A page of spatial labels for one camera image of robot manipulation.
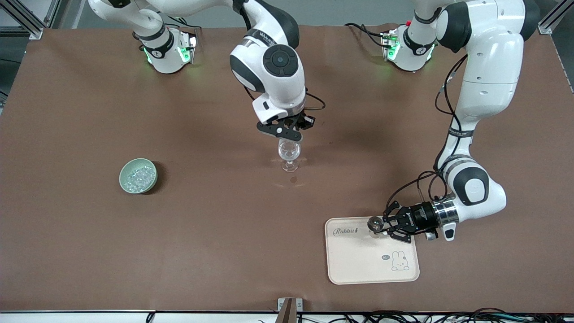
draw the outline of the green bowl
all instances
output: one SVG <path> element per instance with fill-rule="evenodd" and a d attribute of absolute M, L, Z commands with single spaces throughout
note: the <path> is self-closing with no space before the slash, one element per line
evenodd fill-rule
<path fill-rule="evenodd" d="M 142 189 L 141 191 L 131 192 L 131 191 L 127 190 L 127 188 L 125 187 L 125 184 L 127 182 L 127 177 L 132 172 L 134 172 L 136 169 L 143 168 L 144 166 L 149 166 L 149 167 L 153 168 L 154 173 L 156 173 L 151 184 L 148 185 L 148 187 L 145 187 L 144 189 Z M 124 190 L 130 194 L 145 193 L 145 192 L 151 190 L 152 187 L 156 184 L 156 182 L 157 182 L 156 166 L 150 160 L 145 159 L 145 158 L 136 158 L 136 159 L 128 162 L 125 166 L 123 166 L 122 170 L 119 172 L 119 185 L 122 187 L 122 190 Z"/>

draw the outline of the floor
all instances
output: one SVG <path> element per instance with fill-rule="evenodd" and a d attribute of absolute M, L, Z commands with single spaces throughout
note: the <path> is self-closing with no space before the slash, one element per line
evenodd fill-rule
<path fill-rule="evenodd" d="M 301 25 L 343 25 L 357 22 L 380 25 L 387 22 L 403 23 L 412 18 L 413 5 L 404 0 L 267 0 L 290 13 Z M 545 15 L 556 4 L 554 0 L 536 0 Z M 100 19 L 94 14 L 87 0 L 65 0 L 58 14 L 60 28 L 124 28 Z M 243 20 L 227 7 L 212 7 L 192 17 L 188 23 L 205 28 L 242 27 Z M 552 34 L 556 49 L 562 59 L 565 73 L 574 79 L 574 10 L 570 10 Z M 21 61 L 27 37 L 1 37 L 0 59 Z M 10 93 L 19 64 L 0 60 L 0 91 Z"/>

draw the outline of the brown table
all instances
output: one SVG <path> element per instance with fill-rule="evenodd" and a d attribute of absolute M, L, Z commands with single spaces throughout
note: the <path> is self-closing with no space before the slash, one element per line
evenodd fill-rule
<path fill-rule="evenodd" d="M 301 27 L 307 86 L 328 106 L 287 174 L 228 66 L 244 30 L 205 29 L 198 64 L 174 75 L 130 33 L 48 29 L 28 46 L 0 117 L 0 309 L 266 310 L 294 296 L 308 310 L 574 311 L 574 97 L 549 36 L 526 43 L 512 104 L 472 146 L 505 210 L 451 243 L 418 237 L 415 282 L 336 286 L 326 220 L 380 214 L 432 166 L 449 124 L 433 100 L 462 53 L 438 48 L 413 74 L 356 30 Z M 159 167 L 151 194 L 118 185 L 135 157 Z"/>

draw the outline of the white robotic arm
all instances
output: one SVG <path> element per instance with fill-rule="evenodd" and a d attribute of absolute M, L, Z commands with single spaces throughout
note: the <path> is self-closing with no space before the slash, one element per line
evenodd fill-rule
<path fill-rule="evenodd" d="M 295 52 L 297 22 L 288 13 L 263 0 L 88 0 L 102 19 L 131 27 L 144 45 L 148 61 L 162 73 L 174 73 L 190 63 L 195 39 L 167 28 L 161 17 L 145 9 L 152 5 L 174 16 L 189 16 L 213 6 L 228 6 L 246 15 L 253 28 L 231 52 L 231 70 L 251 91 L 262 93 L 253 102 L 262 133 L 300 142 L 299 130 L 315 119 L 304 113 L 305 76 Z"/>
<path fill-rule="evenodd" d="M 457 2 L 442 10 L 436 22 L 439 43 L 454 52 L 465 48 L 468 55 L 455 115 L 434 165 L 451 193 L 409 207 L 395 201 L 383 219 L 369 221 L 371 230 L 410 242 L 410 236 L 419 233 L 433 240 L 440 228 L 451 241 L 458 222 L 504 209 L 504 189 L 471 157 L 470 145 L 477 123 L 500 113 L 512 100 L 524 39 L 536 29 L 539 15 L 535 3 L 523 0 Z M 398 212 L 389 216 L 393 209 Z"/>

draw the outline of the white tray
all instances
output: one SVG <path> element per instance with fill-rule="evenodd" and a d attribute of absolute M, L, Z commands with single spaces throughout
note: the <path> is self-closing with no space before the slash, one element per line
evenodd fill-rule
<path fill-rule="evenodd" d="M 417 249 L 387 235 L 375 237 L 368 217 L 332 218 L 325 224 L 329 279 L 337 285 L 412 282 L 418 278 Z"/>

